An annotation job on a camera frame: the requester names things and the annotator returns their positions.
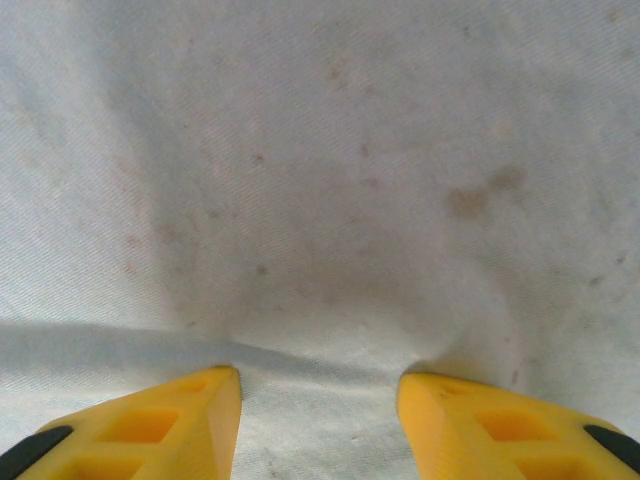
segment dirt spot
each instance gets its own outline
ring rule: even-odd
[[[125,242],[127,243],[127,246],[131,248],[140,248],[142,246],[142,240],[135,235],[127,235],[125,237]]]
[[[191,228],[193,228],[196,232],[200,232],[200,224],[198,223],[198,220],[193,213],[187,215],[187,220],[189,221]]]
[[[349,75],[346,72],[348,63],[347,57],[339,56],[331,64],[327,79],[336,90],[345,90],[349,86]]]
[[[458,218],[471,220],[487,209],[489,196],[484,188],[454,188],[449,191],[447,205]]]
[[[360,180],[360,185],[363,187],[378,188],[380,186],[380,180],[373,177],[363,178]]]
[[[620,20],[620,10],[618,10],[617,8],[611,10],[607,15],[607,20],[609,20],[609,23],[616,23],[618,20]]]
[[[132,260],[127,260],[126,262],[124,262],[124,273],[126,273],[127,275],[135,275],[136,273],[138,273],[138,269],[136,268]]]
[[[491,175],[487,185],[494,192],[517,190],[522,187],[526,177],[527,175],[523,168],[515,165],[506,165]]]
[[[178,231],[175,225],[160,225],[155,230],[163,243],[174,243],[182,238],[182,234]]]
[[[591,280],[589,280],[589,286],[597,287],[602,283],[603,280],[604,280],[604,275],[598,275],[597,277],[593,277]]]

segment white fabric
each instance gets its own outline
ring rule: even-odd
[[[231,362],[234,478],[416,478],[430,369],[640,437],[635,0],[0,1],[0,448]]]

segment yellow plastic part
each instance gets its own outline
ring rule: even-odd
[[[218,367],[59,418],[74,431],[19,480],[223,480],[240,422],[238,372]]]
[[[583,430],[616,427],[530,397],[415,373],[397,408],[424,480],[638,480]]]

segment white sheet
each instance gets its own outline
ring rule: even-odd
[[[415,478],[410,366],[640,437],[633,0],[0,0],[0,449],[241,369],[234,478]]]

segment black rubber grip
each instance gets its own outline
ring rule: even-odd
[[[16,480],[71,432],[72,427],[61,425],[31,435],[11,447],[0,456],[0,480]]]
[[[596,442],[640,475],[640,443],[622,433],[598,425],[587,425],[584,429]]]

